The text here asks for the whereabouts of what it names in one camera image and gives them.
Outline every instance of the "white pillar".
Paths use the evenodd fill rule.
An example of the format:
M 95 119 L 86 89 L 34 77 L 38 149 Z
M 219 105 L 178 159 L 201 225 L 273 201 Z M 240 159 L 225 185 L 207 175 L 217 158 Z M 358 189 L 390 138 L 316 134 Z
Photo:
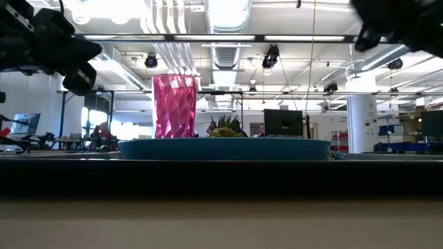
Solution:
M 359 78 L 348 78 L 346 91 L 377 92 L 375 77 L 361 75 Z M 352 95 L 347 97 L 347 129 L 349 152 L 373 152 L 379 142 L 377 124 L 377 99 L 375 95 Z
M 374 151 L 374 145 L 379 142 L 375 96 L 347 97 L 347 129 L 350 153 Z

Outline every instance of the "black monitor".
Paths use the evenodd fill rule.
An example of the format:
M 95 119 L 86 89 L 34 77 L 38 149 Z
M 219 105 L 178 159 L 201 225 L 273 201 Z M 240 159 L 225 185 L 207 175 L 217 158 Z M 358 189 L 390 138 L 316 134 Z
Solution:
M 34 135 L 37 130 L 37 126 L 39 125 L 40 113 L 15 114 L 14 120 L 19 121 L 20 123 L 14 122 L 12 124 L 11 133 Z
M 423 111 L 423 136 L 443 136 L 443 111 Z
M 264 133 L 267 136 L 303 136 L 303 112 L 265 109 Z

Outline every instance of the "person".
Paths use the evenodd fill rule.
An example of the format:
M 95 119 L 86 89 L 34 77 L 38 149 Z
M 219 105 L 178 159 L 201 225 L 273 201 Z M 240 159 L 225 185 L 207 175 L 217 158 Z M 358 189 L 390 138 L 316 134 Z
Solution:
M 91 144 L 89 145 L 90 150 L 97 149 L 101 146 L 100 127 L 98 125 L 96 125 L 94 128 L 94 131 L 89 136 L 89 139 L 91 140 Z
M 259 138 L 266 137 L 266 134 L 264 134 L 264 124 L 260 125 L 257 137 L 259 137 Z
M 99 135 L 99 137 L 101 139 L 105 139 L 106 140 L 106 142 L 102 142 L 102 144 L 104 146 L 107 146 L 109 144 L 108 142 L 110 141 L 110 145 L 111 145 L 110 149 L 116 149 L 117 148 L 117 143 L 115 141 L 116 137 L 114 137 L 109 132 L 109 126 L 108 126 L 107 122 L 103 122 L 103 123 L 100 124 L 100 135 Z

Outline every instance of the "teal plate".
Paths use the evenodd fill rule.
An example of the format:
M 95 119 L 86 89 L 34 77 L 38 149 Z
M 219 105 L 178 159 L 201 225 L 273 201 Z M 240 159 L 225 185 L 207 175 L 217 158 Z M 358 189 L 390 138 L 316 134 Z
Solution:
M 331 142 L 297 138 L 163 138 L 119 142 L 128 160 L 325 160 Z

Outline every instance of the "beige surface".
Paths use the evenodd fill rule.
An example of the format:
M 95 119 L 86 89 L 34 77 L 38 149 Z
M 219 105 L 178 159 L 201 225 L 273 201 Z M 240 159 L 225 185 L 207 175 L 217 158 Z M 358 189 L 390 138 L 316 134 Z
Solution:
M 0 203 L 0 248 L 443 248 L 443 203 Z

